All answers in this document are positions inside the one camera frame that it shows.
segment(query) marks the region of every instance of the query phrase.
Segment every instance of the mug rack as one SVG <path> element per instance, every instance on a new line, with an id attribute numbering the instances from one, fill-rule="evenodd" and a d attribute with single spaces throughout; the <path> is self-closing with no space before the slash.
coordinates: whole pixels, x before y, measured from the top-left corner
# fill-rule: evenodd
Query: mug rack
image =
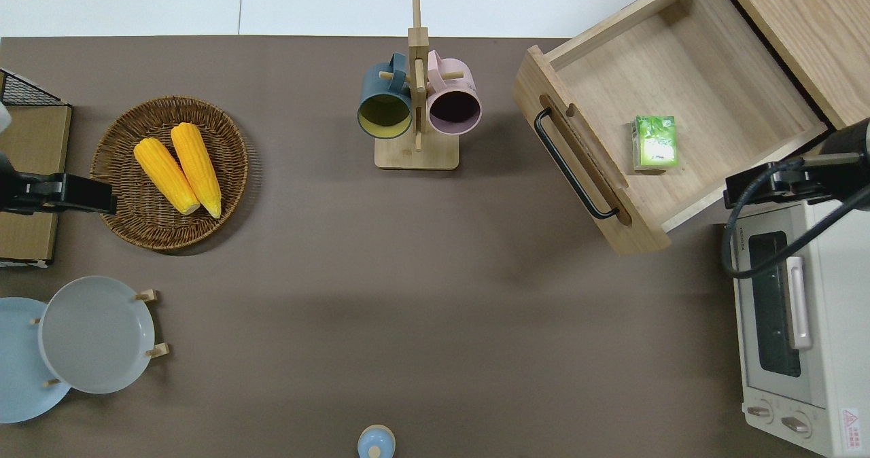
<path id="1" fill-rule="evenodd" d="M 411 129 L 395 139 L 374 139 L 375 166 L 381 169 L 450 171 L 459 167 L 459 136 L 433 130 L 426 118 L 429 28 L 420 22 L 420 0 L 413 0 L 413 27 L 408 29 L 408 80 Z M 392 78 L 388 72 L 382 78 Z"/>

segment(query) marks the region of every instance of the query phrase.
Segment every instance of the wooden base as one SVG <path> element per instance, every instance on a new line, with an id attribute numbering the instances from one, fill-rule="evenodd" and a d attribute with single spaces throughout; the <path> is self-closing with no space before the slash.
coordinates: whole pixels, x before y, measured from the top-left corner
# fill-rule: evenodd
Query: wooden base
<path id="1" fill-rule="evenodd" d="M 417 134 L 413 129 L 395 139 L 375 139 L 375 166 L 381 169 L 429 169 L 452 171 L 459 167 L 459 136 L 427 130 Z"/>

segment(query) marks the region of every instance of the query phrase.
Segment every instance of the open drawer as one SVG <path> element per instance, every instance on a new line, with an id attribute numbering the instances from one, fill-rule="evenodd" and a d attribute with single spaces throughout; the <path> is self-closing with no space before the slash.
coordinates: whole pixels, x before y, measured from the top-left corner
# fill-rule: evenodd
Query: open drawer
<path id="1" fill-rule="evenodd" d="M 730 0 L 637 0 L 546 55 L 529 49 L 513 96 L 618 253 L 668 247 L 727 176 L 826 130 Z M 634 173 L 636 115 L 675 117 L 680 166 Z"/>

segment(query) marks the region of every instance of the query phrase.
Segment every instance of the plate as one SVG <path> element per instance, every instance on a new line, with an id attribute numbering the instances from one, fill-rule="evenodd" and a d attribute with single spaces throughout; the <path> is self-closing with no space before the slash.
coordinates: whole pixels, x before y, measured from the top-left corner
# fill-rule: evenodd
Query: plate
<path id="1" fill-rule="evenodd" d="M 69 392 L 39 354 L 38 325 L 46 304 L 19 297 L 0 299 L 0 424 L 27 421 L 47 412 Z"/>
<path id="2" fill-rule="evenodd" d="M 189 122 L 202 132 L 205 149 L 217 174 L 221 216 L 212 219 L 204 207 L 178 213 L 143 172 L 133 156 L 140 140 L 154 137 L 177 160 L 170 132 Z M 212 235 L 236 210 L 248 180 L 248 151 L 239 127 L 217 106 L 189 96 L 164 96 L 128 110 L 106 130 L 97 144 L 90 176 L 112 185 L 118 210 L 103 215 L 115 235 L 154 251 L 189 247 Z"/>
<path id="3" fill-rule="evenodd" d="M 39 350 L 49 369 L 74 389 L 112 393 L 145 370 L 154 322 L 136 292 L 117 279 L 86 276 L 49 301 L 39 324 Z"/>

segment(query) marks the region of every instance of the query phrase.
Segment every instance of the white toaster oven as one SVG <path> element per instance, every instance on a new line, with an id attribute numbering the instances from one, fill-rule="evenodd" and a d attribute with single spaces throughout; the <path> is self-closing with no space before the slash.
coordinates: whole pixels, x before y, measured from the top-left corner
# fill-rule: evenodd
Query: white toaster oven
<path id="1" fill-rule="evenodd" d="M 737 268 L 838 204 L 741 217 Z M 736 279 L 734 293 L 746 422 L 820 455 L 870 456 L 870 213 L 851 211 L 777 270 Z"/>

